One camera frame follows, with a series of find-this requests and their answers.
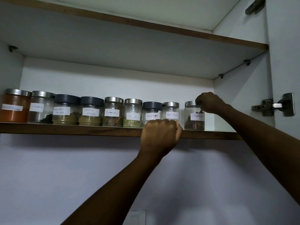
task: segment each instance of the label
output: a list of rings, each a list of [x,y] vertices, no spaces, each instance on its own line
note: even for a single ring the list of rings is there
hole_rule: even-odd
[[[160,119],[159,112],[157,112],[157,113],[147,113],[146,114],[146,120],[156,120],[156,119]]]
[[[69,106],[54,107],[53,115],[70,115],[70,107]]]
[[[141,115],[139,113],[126,113],[127,120],[140,121]]]
[[[179,119],[178,112],[167,111],[166,112],[166,119]]]
[[[23,107],[17,105],[2,104],[2,110],[22,111]]]
[[[82,108],[82,115],[99,117],[99,109],[84,107]]]
[[[30,104],[29,111],[43,112],[44,111],[44,104],[32,102]]]
[[[120,110],[117,110],[117,109],[105,109],[104,116],[119,117],[120,116]]]
[[[190,114],[190,120],[191,121],[204,121],[205,117],[204,117],[204,113],[191,113]]]

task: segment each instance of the glass jar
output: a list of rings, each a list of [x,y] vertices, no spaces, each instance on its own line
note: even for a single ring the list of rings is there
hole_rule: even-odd
[[[28,113],[28,123],[52,124],[55,94],[46,91],[33,91]]]
[[[105,97],[103,126],[122,126],[123,124],[123,99],[118,97]]]
[[[179,103],[164,102],[162,119],[179,121]]]
[[[0,122],[27,122],[31,92],[6,89],[3,96]]]
[[[143,126],[150,120],[161,119],[161,110],[163,104],[160,102],[144,102],[143,103]]]
[[[138,99],[125,99],[123,126],[142,127],[143,101]]]
[[[96,97],[84,96],[80,98],[80,125],[101,125],[104,100]]]
[[[74,95],[57,94],[53,108],[53,124],[77,125],[80,98]]]
[[[185,102],[185,129],[186,130],[204,130],[205,113],[200,105],[195,101]]]

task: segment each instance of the hand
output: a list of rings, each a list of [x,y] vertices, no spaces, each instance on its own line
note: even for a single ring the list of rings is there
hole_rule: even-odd
[[[227,104],[212,92],[205,92],[196,98],[196,104],[202,103],[202,110],[207,113],[218,114]]]
[[[142,130],[141,150],[138,156],[146,156],[158,162],[177,144],[182,127],[174,120],[151,120]]]

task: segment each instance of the cabinet shelf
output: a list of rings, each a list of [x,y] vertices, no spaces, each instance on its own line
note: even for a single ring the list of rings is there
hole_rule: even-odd
[[[38,0],[0,0],[0,40],[24,56],[215,79],[267,44]]]
[[[140,137],[141,128],[50,125],[28,123],[0,123],[0,133],[13,134],[48,134],[48,135],[82,135],[82,136],[131,136]],[[182,138],[242,140],[236,132],[214,132],[183,130]]]

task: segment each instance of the person's right arm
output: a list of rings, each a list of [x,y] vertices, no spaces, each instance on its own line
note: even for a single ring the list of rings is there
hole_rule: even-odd
[[[202,102],[203,111],[227,121],[300,204],[300,140],[239,112],[212,92],[202,93],[196,101]]]

